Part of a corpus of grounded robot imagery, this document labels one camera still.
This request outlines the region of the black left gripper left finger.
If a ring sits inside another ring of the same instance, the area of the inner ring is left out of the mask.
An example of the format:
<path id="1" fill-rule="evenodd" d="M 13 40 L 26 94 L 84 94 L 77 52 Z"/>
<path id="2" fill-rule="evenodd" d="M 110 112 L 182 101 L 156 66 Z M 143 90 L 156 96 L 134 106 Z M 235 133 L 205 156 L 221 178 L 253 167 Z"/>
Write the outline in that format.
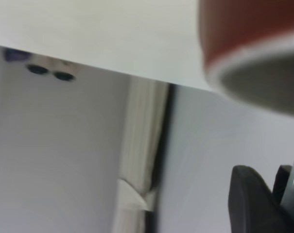
<path id="1" fill-rule="evenodd" d="M 249 166 L 232 168 L 228 212 L 233 233 L 294 233 L 294 220 Z"/>

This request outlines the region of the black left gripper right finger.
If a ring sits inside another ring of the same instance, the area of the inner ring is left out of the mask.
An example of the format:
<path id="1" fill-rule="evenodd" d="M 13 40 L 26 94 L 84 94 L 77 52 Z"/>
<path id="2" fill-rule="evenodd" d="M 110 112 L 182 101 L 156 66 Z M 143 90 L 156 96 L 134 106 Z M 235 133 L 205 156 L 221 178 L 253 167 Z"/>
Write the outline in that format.
<path id="1" fill-rule="evenodd" d="M 278 168 L 273 190 L 272 190 L 273 197 L 275 201 L 277 202 L 277 204 L 281 203 L 291 170 L 292 170 L 291 165 L 281 165 Z"/>

